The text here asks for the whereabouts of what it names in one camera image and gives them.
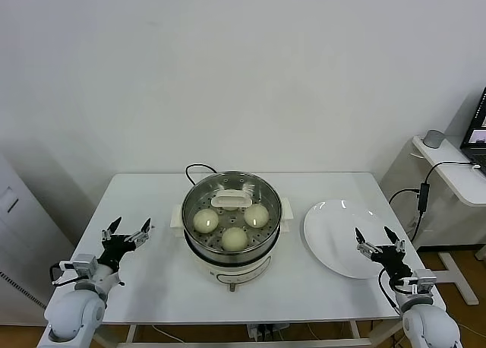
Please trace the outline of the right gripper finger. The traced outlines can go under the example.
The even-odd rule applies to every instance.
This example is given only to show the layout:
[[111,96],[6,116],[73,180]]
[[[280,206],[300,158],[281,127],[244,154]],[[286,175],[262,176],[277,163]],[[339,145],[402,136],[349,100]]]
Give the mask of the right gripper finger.
[[387,226],[384,227],[385,233],[387,234],[388,239],[392,242],[394,245],[394,248],[397,253],[405,253],[405,240],[404,239],[399,239],[397,234],[394,233],[390,228]]
[[367,242],[358,228],[355,228],[355,237],[357,241],[357,250],[366,258],[370,258],[376,252],[374,245]]

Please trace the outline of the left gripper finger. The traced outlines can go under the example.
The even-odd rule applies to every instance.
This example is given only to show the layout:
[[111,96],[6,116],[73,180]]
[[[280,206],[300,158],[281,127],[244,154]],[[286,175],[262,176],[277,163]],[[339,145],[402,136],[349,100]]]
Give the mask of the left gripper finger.
[[127,238],[127,242],[131,243],[134,248],[139,248],[149,239],[149,231],[151,230],[151,219],[148,218],[141,229]]
[[102,242],[114,242],[120,239],[120,235],[116,235],[115,232],[122,221],[122,217],[118,217],[112,221],[107,229],[102,230]]

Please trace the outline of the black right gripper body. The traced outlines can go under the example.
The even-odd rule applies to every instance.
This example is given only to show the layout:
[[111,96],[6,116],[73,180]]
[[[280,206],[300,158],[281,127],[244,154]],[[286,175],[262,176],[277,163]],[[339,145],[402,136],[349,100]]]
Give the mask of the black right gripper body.
[[379,252],[371,254],[371,260],[384,267],[389,276],[390,282],[396,282],[405,277],[411,277],[412,271],[408,265],[403,262],[405,252],[397,250],[395,245],[380,245],[377,247]]

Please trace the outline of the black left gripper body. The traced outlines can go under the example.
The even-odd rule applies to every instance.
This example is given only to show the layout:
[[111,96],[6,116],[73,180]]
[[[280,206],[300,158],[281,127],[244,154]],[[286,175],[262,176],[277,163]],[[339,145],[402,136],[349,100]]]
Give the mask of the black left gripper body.
[[97,262],[111,269],[119,269],[123,256],[136,249],[136,243],[126,235],[113,235],[110,239],[103,239],[102,246],[103,253],[97,258]]

